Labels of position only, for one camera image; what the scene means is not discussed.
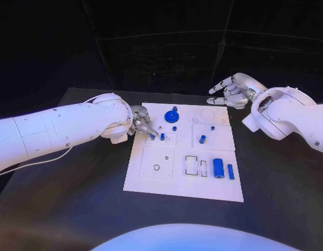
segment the white robotic arm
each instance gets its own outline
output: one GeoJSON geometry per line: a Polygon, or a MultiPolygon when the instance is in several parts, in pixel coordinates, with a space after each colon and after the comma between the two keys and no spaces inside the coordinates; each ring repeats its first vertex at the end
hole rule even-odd
{"type": "Polygon", "coordinates": [[[0,171],[50,152],[68,149],[98,136],[112,144],[135,131],[157,136],[147,109],[128,106],[115,94],[97,96],[81,103],[0,119],[0,171]]]}
{"type": "Polygon", "coordinates": [[[251,114],[243,124],[252,132],[261,129],[275,140],[297,132],[310,147],[323,152],[323,105],[317,105],[307,94],[289,87],[268,89],[243,73],[225,79],[209,93],[223,88],[225,97],[210,98],[207,103],[243,109],[251,100],[251,114]]]}

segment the dark table surface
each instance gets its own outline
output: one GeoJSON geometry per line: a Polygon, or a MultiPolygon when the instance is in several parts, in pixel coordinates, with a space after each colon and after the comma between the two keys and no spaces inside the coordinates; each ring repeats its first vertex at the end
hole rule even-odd
{"type": "MultiPolygon", "coordinates": [[[[69,88],[59,105],[108,92],[69,88]]],[[[203,96],[115,93],[130,105],[206,105],[203,96]]],[[[275,141],[262,131],[252,133],[240,122],[249,109],[228,111],[243,203],[122,191],[134,137],[117,145],[98,138],[59,160],[14,172],[0,195],[0,250],[89,250],[122,233],[167,223],[223,226],[323,250],[323,153],[297,134],[275,141]]]]}

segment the white board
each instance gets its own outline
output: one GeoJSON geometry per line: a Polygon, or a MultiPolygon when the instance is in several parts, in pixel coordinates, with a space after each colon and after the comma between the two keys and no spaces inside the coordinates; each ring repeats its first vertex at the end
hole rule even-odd
{"type": "Polygon", "coordinates": [[[226,107],[154,103],[143,103],[143,106],[148,109],[158,137],[151,140],[148,134],[135,134],[124,191],[243,202],[226,107]],[[169,123],[164,114],[173,106],[180,118],[169,123]],[[203,144],[199,143],[202,135],[206,136],[203,144]],[[223,160],[222,179],[213,176],[215,158],[223,160]],[[229,180],[228,164],[233,166],[233,180],[229,180]]]}

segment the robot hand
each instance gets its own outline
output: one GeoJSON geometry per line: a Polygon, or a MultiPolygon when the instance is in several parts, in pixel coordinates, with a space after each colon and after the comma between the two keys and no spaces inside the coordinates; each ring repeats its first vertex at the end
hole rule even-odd
{"type": "Polygon", "coordinates": [[[223,89],[225,97],[209,98],[206,102],[212,105],[228,105],[235,109],[243,109],[248,100],[255,101],[266,87],[251,76],[236,73],[217,83],[209,90],[209,94],[213,94],[220,89],[223,89]]]}
{"type": "Polygon", "coordinates": [[[133,124],[127,134],[134,135],[135,131],[147,132],[157,136],[157,131],[151,128],[151,120],[148,116],[148,110],[144,106],[130,106],[133,111],[133,124]]]}

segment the blue cylinder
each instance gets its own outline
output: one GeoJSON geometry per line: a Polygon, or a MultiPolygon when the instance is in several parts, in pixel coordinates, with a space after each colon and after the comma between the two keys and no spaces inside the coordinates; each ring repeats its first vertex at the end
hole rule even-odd
{"type": "Polygon", "coordinates": [[[228,164],[228,173],[229,173],[229,179],[235,179],[232,164],[228,164]]]}
{"type": "Polygon", "coordinates": [[[223,178],[223,160],[216,158],[213,159],[213,171],[215,171],[215,178],[223,178]]]}
{"type": "Polygon", "coordinates": [[[202,135],[200,140],[199,140],[199,143],[200,143],[200,144],[203,144],[203,143],[205,143],[205,138],[206,138],[206,136],[205,136],[205,135],[202,135]]]}

